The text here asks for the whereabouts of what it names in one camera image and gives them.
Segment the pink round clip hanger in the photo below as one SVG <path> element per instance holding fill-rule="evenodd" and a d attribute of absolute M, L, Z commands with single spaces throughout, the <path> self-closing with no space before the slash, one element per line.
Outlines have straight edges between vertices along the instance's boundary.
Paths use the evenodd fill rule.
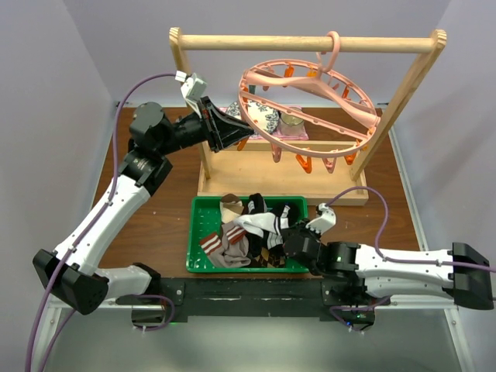
<path fill-rule="evenodd" d="M 343 158 L 351 164 L 358 153 L 367 149 L 381 122 L 374 104 L 369 96 L 347 76 L 335 69 L 343 41 L 336 31 L 330 31 L 326 37 L 332 42 L 331 49 L 317 51 L 314 60 L 294 58 L 276 58 L 247 68 L 239 81 L 238 102 L 241 118 L 246 120 L 263 140 L 270 145 L 279 146 L 283 152 L 311 157 L 312 160 L 323 158 Z M 311 95 L 340 109 L 353 122 L 348 125 L 335 119 L 327 119 L 300 105 L 279 102 L 277 98 L 266 94 L 269 89 L 281 91 L 294 90 Z M 312 146 L 294 145 L 290 140 L 278 139 L 264 132 L 252 120 L 248 111 L 248 101 L 286 112 L 304 119 L 306 127 L 324 129 L 344 140 L 344 147 L 326 147 L 319 149 Z"/>

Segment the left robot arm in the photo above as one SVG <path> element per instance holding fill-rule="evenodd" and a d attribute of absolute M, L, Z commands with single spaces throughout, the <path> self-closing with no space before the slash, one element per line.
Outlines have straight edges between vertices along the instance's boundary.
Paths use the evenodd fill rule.
<path fill-rule="evenodd" d="M 83 222 L 53 251 L 40 250 L 33 265 L 43 286 L 82 315 L 109 298 L 134 295 L 143 304 L 160 297 L 161 276 L 142 263 L 101 269 L 99 263 L 130 217 L 171 172 L 167 155 L 207 143 L 218 153 L 253 135 L 246 122 L 201 98 L 198 111 L 171 122 L 156 102 L 139 106 L 129 127 L 129 151 L 117 175 Z"/>

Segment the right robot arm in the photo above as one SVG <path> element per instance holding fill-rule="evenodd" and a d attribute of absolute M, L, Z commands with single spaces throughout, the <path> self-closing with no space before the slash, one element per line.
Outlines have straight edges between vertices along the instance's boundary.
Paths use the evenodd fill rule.
<path fill-rule="evenodd" d="M 284 253 L 315 275 L 337 285 L 346 305 L 394 295 L 452 298 L 473 310 L 494 309 L 491 274 L 486 257 L 467 243 L 448 250 L 394 251 L 353 242 L 322 243 L 303 222 L 282 232 Z"/>

